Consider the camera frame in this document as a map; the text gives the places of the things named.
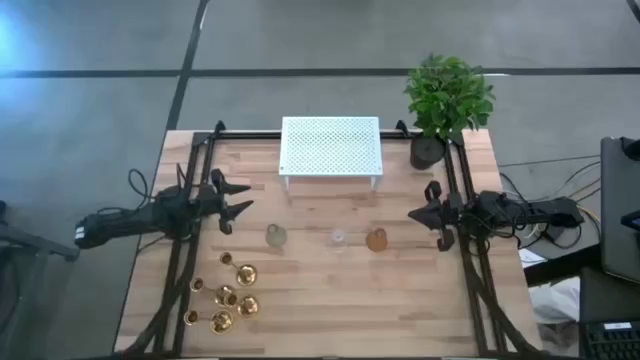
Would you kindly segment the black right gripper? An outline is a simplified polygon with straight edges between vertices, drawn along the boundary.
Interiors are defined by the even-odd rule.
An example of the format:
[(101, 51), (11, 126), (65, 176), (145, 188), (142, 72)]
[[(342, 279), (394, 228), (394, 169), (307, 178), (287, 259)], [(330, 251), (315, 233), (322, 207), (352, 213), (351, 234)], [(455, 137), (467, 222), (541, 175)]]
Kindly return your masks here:
[(441, 184), (435, 180), (427, 185), (424, 194), (427, 205), (411, 210), (408, 215), (427, 228), (438, 230), (440, 233), (436, 241), (438, 250), (449, 251), (455, 243), (453, 230), (449, 229), (449, 226), (456, 227), (460, 224), (464, 210), (461, 195), (454, 192), (442, 200)]

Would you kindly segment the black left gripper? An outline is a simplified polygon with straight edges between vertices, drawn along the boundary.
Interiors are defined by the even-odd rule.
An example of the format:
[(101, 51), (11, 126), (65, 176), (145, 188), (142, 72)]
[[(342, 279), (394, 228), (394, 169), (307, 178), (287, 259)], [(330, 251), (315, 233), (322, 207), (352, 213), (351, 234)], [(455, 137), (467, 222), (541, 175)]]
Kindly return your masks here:
[(232, 233), (231, 221), (234, 221), (244, 210), (249, 208), (254, 201), (247, 200), (230, 205), (225, 200), (226, 195), (235, 195), (251, 189), (249, 185), (230, 184), (219, 168), (210, 173), (211, 183), (200, 188), (198, 199), (200, 201), (200, 213), (205, 216), (219, 215), (219, 230), (230, 235)]

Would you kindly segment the green ribbed glass candle holder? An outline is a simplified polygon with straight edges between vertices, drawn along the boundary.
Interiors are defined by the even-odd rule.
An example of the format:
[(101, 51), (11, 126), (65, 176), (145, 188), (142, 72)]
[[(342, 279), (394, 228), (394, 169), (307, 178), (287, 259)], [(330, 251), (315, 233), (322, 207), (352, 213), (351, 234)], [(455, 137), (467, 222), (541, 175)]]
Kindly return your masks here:
[(287, 242), (286, 229), (277, 224), (269, 224), (265, 232), (265, 242), (273, 248), (283, 247)]

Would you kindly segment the amber ribbed glass candle holder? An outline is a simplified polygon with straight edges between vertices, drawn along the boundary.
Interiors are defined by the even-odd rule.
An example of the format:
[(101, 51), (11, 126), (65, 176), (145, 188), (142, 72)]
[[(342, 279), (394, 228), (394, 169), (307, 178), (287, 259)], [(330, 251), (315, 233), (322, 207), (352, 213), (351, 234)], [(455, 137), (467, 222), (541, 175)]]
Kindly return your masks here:
[(387, 233), (384, 228), (375, 228), (367, 233), (367, 248), (372, 252), (382, 252), (388, 247)]

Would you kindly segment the tall gold candlestick holder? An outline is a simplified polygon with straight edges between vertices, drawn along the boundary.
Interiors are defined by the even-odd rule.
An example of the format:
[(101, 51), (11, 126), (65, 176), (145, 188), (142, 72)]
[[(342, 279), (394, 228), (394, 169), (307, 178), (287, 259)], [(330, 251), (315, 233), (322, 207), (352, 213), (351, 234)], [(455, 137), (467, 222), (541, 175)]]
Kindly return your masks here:
[(200, 277), (190, 282), (190, 290), (194, 293), (208, 292), (213, 296), (214, 302), (222, 307), (231, 307), (237, 302), (235, 289), (231, 285), (221, 285), (217, 288), (209, 287)]
[(223, 252), (219, 257), (220, 262), (235, 270), (236, 282), (241, 286), (251, 286), (258, 278), (257, 269), (251, 264), (237, 264), (229, 252)]
[[(183, 322), (187, 326), (193, 326), (198, 322), (203, 322), (206, 319), (200, 315), (196, 310), (188, 310), (183, 315)], [(212, 333), (221, 335), (229, 332), (234, 325), (234, 316), (228, 310), (219, 310), (213, 313), (207, 320), (209, 329)]]

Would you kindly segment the clear ribbed glass candle holder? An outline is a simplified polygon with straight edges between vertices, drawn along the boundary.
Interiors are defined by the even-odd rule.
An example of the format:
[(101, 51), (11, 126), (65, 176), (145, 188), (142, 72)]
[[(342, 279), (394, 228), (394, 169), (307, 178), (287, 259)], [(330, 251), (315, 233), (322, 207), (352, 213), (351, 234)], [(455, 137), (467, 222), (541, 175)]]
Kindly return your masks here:
[(343, 252), (347, 248), (347, 235), (346, 232), (342, 229), (334, 229), (327, 243), (327, 247), (336, 252)]

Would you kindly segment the short gold candlestick holder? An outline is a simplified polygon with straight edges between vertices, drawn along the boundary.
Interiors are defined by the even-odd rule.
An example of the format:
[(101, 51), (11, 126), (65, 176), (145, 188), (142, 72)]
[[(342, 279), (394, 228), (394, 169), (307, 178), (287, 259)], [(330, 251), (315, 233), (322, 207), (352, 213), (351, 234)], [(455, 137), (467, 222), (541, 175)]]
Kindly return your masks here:
[(235, 293), (229, 293), (223, 297), (223, 304), (233, 308), (244, 318), (256, 316), (260, 311), (260, 304), (254, 295), (239, 296)]

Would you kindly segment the white paper sheet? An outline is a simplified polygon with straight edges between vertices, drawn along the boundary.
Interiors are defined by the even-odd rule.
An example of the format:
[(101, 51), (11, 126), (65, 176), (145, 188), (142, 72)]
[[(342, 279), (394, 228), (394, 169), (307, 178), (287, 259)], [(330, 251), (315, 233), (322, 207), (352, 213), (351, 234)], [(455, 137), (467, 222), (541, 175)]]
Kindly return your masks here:
[(519, 253), (520, 261), (523, 268), (539, 265), (547, 261), (546, 258), (540, 256), (537, 253), (530, 251), (529, 249), (519, 249), (518, 253)]

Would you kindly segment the white perforated metal shelf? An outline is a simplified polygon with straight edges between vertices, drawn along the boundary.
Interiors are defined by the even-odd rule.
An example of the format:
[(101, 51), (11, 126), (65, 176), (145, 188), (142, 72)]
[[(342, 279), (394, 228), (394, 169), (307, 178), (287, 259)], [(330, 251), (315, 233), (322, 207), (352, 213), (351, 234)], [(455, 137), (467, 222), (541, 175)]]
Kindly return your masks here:
[(375, 191), (383, 176), (379, 119), (283, 117), (278, 172), (286, 190), (294, 177), (359, 177)]

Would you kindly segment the green plant in black pot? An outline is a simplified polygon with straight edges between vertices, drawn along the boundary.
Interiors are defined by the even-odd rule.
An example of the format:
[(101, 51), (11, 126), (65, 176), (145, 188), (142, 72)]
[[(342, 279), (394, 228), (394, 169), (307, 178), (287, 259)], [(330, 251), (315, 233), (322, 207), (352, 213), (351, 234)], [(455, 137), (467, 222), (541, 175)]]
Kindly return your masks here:
[(415, 116), (413, 126), (420, 130), (410, 143), (409, 161), (417, 170), (439, 162), (464, 129), (486, 126), (496, 101), (494, 86), (480, 67), (433, 53), (408, 72), (404, 94)]

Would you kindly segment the white crumpled cloth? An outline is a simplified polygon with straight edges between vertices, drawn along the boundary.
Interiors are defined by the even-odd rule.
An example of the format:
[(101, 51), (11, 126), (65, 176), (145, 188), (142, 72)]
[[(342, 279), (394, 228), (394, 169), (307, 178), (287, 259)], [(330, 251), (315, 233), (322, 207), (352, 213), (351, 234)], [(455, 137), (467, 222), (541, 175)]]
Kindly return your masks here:
[(581, 283), (578, 277), (531, 287), (529, 295), (535, 319), (540, 324), (580, 320)]

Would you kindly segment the dark grey laptop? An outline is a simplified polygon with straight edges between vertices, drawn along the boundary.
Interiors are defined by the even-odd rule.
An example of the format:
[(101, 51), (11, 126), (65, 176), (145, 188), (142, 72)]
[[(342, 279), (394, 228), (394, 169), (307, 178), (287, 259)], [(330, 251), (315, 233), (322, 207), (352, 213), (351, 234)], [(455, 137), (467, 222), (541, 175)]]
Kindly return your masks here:
[(640, 232), (621, 224), (640, 210), (640, 161), (627, 158), (620, 138), (601, 140), (602, 265), (610, 275), (640, 284)]

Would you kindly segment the dark grey box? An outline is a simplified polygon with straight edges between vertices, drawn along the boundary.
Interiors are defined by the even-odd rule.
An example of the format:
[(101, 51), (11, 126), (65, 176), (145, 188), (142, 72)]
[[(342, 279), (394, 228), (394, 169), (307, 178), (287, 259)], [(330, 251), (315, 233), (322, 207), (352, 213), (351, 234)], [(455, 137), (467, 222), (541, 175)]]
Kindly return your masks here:
[(640, 284), (583, 268), (579, 318), (582, 323), (640, 321)]

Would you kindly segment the black metal stand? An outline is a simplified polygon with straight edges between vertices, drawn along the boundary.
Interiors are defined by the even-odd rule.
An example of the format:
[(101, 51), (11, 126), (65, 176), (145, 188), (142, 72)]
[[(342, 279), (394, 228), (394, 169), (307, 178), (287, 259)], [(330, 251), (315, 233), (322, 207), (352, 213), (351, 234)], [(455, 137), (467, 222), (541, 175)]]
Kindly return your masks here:
[[(79, 250), (44, 237), (33, 235), (9, 225), (6, 220), (7, 204), (0, 200), (0, 288), (3, 276), (2, 262), (14, 270), (13, 282), (17, 286), (15, 302), (0, 320), (0, 360), (10, 360), (18, 351), (20, 341), (24, 339), (24, 330), (30, 317), (30, 311), (40, 291), (40, 282), (50, 255), (59, 255), (65, 261), (73, 262), (79, 256)], [(11, 259), (16, 253), (25, 253), (32, 258), (30, 268), (20, 274), (19, 265)]]

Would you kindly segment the black round object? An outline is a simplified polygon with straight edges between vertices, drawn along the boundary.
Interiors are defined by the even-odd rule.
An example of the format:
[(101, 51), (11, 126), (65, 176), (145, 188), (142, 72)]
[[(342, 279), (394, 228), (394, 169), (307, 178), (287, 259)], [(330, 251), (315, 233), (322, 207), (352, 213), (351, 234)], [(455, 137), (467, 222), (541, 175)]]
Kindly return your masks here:
[(640, 139), (621, 137), (620, 146), (627, 158), (633, 161), (640, 161)]

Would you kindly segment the black keyboard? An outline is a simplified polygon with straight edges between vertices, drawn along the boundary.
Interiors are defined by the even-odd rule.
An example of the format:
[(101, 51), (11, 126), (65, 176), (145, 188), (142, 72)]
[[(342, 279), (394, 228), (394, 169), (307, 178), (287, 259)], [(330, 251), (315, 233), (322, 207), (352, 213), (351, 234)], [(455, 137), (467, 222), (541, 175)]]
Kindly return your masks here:
[(640, 321), (581, 323), (580, 340), (588, 360), (640, 360)]

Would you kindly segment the black metal table frame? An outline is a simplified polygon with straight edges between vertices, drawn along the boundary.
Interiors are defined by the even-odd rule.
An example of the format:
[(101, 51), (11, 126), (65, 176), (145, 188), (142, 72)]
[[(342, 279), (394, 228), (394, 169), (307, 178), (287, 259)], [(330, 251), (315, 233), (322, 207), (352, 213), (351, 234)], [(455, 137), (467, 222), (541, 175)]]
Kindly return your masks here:
[[(202, 358), (475, 355), (460, 250), (439, 251), (437, 234), (408, 217), (424, 204), (426, 185), (445, 180), (445, 167), (413, 169), (409, 142), (397, 131), (386, 135), (382, 151), (384, 175), (375, 191), (360, 178), (295, 179), (286, 190), (274, 132), (223, 133), (213, 163), (230, 182), (249, 185), (244, 199), (254, 203), (231, 235), (220, 233), (216, 218), (204, 221), (195, 275), (209, 287), (231, 285), (239, 296), (254, 295), (260, 311), (244, 318), (208, 292), (189, 293), (185, 306), (172, 309), (163, 351)], [(283, 247), (265, 242), (269, 224), (286, 229)], [(375, 228), (386, 230), (385, 251), (367, 248)], [(334, 229), (347, 235), (340, 253), (327, 247)], [(253, 265), (257, 281), (239, 285), (235, 270), (219, 260), (223, 252)], [(223, 309), (234, 325), (217, 335), (206, 320)], [(187, 326), (188, 310), (206, 320)]]

